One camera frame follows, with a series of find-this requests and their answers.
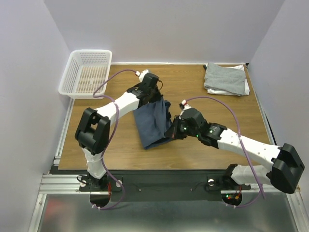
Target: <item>gray cloth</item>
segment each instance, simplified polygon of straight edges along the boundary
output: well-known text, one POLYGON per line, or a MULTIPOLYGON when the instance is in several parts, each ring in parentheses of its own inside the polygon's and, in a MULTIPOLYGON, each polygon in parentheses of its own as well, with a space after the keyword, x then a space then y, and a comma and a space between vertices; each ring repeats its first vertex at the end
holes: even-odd
POLYGON ((242 70, 208 63, 204 88, 224 90, 237 95, 243 95, 245 93, 245 79, 246 73, 242 70))

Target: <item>wooden tabletop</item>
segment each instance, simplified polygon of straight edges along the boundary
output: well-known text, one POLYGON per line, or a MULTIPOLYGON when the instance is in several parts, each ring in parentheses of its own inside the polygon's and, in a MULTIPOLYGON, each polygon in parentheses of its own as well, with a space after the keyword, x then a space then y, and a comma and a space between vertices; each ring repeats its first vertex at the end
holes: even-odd
MULTIPOLYGON (((150 69, 159 76, 164 83, 161 93, 171 102, 172 118, 181 112, 178 104, 183 99, 207 95, 203 87, 205 71, 202 65, 112 65, 110 76, 122 69, 140 72, 150 69)), ((250 86, 249 96, 212 96, 225 102, 236 113, 242 135, 269 143, 246 68, 245 71, 250 86)), ((138 78, 132 72, 123 72, 107 84, 105 93, 116 99, 137 83, 138 78)), ((60 170, 86 170, 86 159, 74 134, 86 108, 96 109, 108 102, 108 99, 75 100, 58 167, 60 170)), ((199 110, 208 122, 220 123, 237 131, 232 115, 219 103, 198 99, 192 100, 190 105, 199 110)), ((207 147, 192 137, 144 150, 132 112, 119 120, 114 139, 105 153, 105 162, 109 169, 118 170, 225 169, 231 163, 247 165, 243 156, 207 147)))

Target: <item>navy blue cloth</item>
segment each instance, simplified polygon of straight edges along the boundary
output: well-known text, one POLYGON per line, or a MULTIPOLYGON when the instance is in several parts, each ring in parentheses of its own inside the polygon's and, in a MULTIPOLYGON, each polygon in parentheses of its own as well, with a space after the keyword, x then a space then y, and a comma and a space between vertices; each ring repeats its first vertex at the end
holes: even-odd
POLYGON ((172 125, 169 107, 170 102, 165 101, 162 97, 159 101, 148 103, 133 111, 140 141, 144 149, 156 147, 173 140, 164 136, 164 133, 172 125))

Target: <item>mesh basket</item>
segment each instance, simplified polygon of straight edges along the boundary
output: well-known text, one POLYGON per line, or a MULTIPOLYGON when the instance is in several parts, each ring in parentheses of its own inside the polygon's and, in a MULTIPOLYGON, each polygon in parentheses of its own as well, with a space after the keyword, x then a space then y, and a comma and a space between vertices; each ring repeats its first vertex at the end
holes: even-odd
MULTIPOLYGON (((107 80, 112 60, 108 50, 75 50, 62 75, 59 93, 74 99, 93 99, 93 92, 107 80)), ((105 84, 97 94, 104 94, 105 84)))

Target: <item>white panel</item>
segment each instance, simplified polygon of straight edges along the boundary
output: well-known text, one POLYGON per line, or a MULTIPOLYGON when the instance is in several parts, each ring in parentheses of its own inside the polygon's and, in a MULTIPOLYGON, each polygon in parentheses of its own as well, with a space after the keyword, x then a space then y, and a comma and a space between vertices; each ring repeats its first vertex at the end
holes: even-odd
POLYGON ((41 0, 0 7, 0 231, 27 231, 68 99, 58 84, 69 50, 41 0))
POLYGON ((257 49, 250 77, 278 145, 295 146, 307 167, 300 181, 309 210, 309 1, 286 0, 257 49))
POLYGON ((113 62, 249 62, 284 0, 45 0, 69 49, 113 62))

